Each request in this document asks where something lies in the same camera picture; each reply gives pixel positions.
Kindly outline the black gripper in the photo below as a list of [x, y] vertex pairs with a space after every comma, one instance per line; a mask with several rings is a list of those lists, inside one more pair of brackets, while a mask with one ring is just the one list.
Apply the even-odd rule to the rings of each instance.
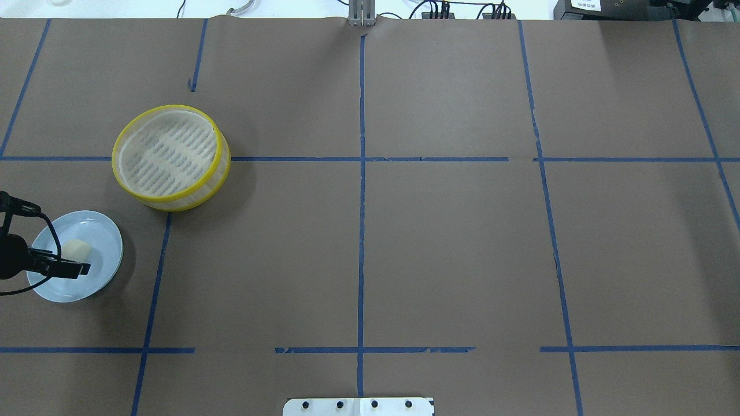
[[45, 277], [77, 279], [90, 271], [89, 263], [58, 259], [49, 250], [29, 248], [19, 235], [1, 237], [1, 279], [8, 280], [22, 271], [36, 272]]

